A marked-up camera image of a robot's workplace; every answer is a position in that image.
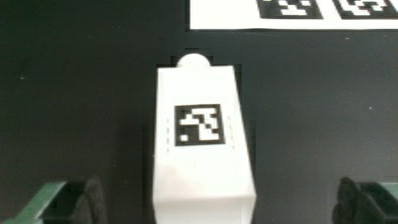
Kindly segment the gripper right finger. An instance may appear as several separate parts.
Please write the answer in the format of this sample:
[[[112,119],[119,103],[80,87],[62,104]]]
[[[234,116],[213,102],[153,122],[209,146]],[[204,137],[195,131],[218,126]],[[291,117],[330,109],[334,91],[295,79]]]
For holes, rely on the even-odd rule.
[[[398,224],[398,183],[341,179],[334,224]]]

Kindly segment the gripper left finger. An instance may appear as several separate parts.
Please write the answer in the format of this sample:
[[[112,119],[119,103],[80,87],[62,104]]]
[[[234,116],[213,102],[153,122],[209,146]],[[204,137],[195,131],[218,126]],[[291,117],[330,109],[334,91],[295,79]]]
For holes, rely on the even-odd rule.
[[[106,224],[99,178],[48,182],[5,224]]]

